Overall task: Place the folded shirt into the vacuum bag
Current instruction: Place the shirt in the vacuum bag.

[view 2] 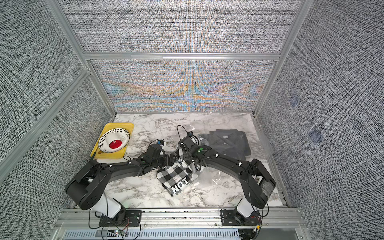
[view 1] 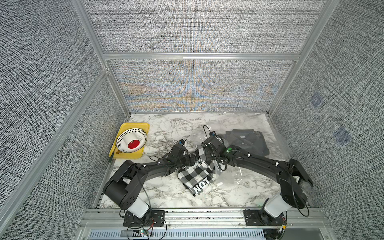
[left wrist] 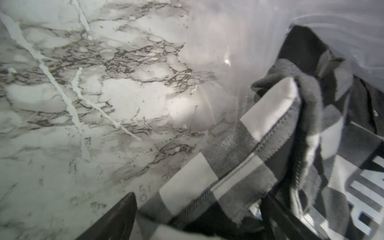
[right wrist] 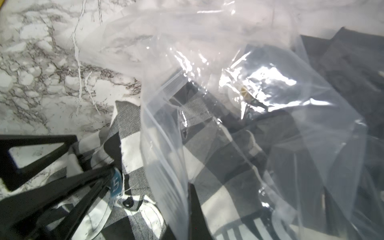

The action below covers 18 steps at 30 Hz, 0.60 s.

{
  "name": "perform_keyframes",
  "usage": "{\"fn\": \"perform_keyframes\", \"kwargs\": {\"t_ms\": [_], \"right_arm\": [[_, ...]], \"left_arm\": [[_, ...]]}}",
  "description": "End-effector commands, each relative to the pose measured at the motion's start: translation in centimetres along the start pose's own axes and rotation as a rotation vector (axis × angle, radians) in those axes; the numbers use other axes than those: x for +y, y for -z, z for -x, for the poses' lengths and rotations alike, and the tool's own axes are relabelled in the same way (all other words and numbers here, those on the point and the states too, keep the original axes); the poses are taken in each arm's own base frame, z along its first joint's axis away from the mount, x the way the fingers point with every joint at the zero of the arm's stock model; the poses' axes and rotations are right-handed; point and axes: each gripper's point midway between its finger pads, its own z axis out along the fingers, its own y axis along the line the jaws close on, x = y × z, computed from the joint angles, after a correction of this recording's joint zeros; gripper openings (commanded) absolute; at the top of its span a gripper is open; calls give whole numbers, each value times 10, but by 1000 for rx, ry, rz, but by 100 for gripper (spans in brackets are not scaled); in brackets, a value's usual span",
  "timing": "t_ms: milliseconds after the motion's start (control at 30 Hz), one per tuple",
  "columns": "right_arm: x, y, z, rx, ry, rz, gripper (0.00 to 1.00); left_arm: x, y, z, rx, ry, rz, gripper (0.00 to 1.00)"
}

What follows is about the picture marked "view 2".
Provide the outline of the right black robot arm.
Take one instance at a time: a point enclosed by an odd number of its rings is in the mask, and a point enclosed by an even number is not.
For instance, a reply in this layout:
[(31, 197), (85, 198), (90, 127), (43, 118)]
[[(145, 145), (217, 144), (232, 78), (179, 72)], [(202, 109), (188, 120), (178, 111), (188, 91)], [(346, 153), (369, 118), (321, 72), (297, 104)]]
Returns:
[(249, 219), (268, 204), (276, 181), (261, 161), (234, 159), (209, 146), (199, 146), (192, 137), (184, 137), (178, 145), (198, 165), (217, 169), (240, 182), (244, 197), (237, 205), (236, 212), (242, 218)]

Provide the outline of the clear vacuum bag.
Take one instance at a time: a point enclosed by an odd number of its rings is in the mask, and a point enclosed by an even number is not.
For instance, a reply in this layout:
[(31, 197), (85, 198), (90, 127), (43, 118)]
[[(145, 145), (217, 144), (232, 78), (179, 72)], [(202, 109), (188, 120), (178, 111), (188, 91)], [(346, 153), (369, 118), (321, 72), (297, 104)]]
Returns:
[(245, 192), (271, 192), (276, 187), (275, 180), (260, 160), (246, 160), (251, 149), (243, 131), (217, 129), (201, 137), (190, 131), (178, 145), (196, 166), (214, 168), (230, 175), (241, 183)]

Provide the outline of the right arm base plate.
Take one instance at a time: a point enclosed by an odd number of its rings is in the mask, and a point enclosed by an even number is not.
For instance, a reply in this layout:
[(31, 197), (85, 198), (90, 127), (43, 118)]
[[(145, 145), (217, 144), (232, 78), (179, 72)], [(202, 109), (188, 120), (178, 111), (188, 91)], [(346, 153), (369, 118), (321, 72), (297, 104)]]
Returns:
[(223, 226), (256, 226), (262, 225), (263, 220), (259, 211), (253, 211), (249, 217), (244, 217), (237, 210), (220, 210)]

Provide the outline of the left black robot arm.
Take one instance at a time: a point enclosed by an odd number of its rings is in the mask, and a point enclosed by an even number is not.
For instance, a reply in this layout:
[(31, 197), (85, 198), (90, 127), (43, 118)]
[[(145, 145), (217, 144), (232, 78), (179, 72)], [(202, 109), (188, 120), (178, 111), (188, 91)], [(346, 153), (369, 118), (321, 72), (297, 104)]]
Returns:
[(102, 164), (91, 159), (69, 181), (66, 194), (82, 209), (93, 209), (108, 218), (120, 214), (123, 206), (105, 194), (106, 186), (128, 177), (140, 177), (152, 170), (170, 167), (180, 159), (180, 151), (166, 154), (161, 145), (151, 144), (137, 158), (116, 164)]

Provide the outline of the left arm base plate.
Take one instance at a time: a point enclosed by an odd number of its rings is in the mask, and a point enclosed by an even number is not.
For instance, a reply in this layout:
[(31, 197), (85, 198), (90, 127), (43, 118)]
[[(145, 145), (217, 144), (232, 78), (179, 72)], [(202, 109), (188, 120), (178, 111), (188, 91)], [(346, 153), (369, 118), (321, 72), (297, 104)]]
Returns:
[(114, 218), (100, 217), (100, 227), (138, 227), (143, 211), (141, 210), (120, 210)]

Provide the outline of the black white checkered cloth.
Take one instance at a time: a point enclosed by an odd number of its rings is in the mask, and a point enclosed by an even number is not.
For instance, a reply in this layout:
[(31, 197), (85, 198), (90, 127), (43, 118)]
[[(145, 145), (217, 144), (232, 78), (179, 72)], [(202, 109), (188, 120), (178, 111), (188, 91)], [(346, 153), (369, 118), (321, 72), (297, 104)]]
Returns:
[(174, 197), (196, 181), (203, 169), (178, 148), (172, 154), (160, 156), (156, 177), (170, 196)]

